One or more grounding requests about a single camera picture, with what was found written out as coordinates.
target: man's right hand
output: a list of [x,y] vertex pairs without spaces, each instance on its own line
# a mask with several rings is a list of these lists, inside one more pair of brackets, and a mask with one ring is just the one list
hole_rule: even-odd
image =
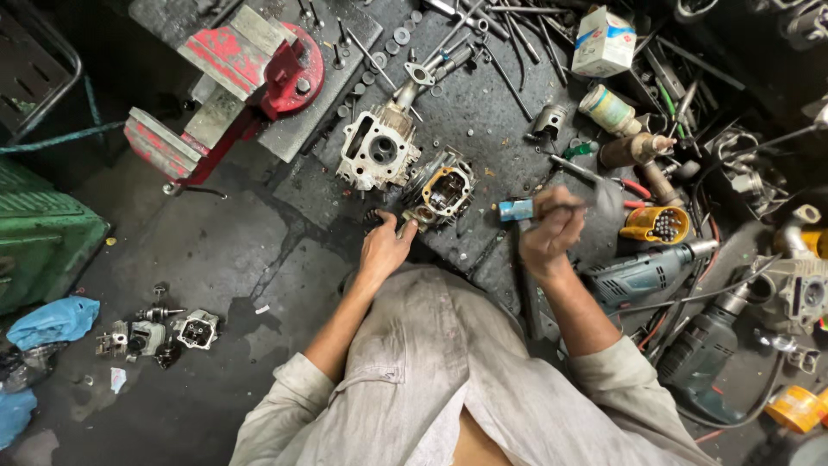
[[584,228],[583,201],[563,186],[554,186],[534,199],[540,225],[520,239],[520,255],[527,270],[539,281],[554,279],[570,267],[566,250],[580,240]]

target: red-handled pliers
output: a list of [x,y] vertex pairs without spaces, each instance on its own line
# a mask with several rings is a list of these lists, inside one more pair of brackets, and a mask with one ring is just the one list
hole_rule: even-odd
[[[621,183],[621,186],[627,188],[628,190],[635,192],[639,196],[644,199],[649,199],[652,197],[652,193],[646,188],[641,186],[640,184],[634,182],[633,180],[629,180],[627,178],[612,178],[614,181]],[[647,206],[644,201],[624,201],[623,206],[628,209],[638,209],[639,207]]]

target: man's hand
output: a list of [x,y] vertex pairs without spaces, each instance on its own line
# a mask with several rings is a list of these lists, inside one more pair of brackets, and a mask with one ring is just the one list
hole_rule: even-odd
[[365,236],[358,277],[366,280],[366,284],[379,288],[408,257],[417,222],[407,221],[397,238],[397,217],[379,209],[375,213],[383,219],[383,224]]
[[554,279],[570,266],[566,250],[580,240],[586,211],[583,205],[563,186],[535,196],[534,209],[541,224],[521,236],[520,255],[539,281]]

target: forearm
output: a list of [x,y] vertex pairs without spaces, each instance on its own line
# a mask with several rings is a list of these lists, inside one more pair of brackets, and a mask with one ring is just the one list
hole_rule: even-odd
[[584,288],[566,257],[560,261],[552,278],[539,279],[538,284],[555,314],[570,356],[595,354],[613,346],[621,333]]
[[334,314],[304,351],[305,357],[334,383],[342,380],[348,348],[381,284],[357,274]]

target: nut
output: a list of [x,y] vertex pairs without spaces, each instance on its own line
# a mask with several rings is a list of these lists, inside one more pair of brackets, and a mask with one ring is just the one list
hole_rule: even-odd
[[305,78],[300,78],[296,82],[296,92],[299,94],[307,94],[311,91],[311,83]]

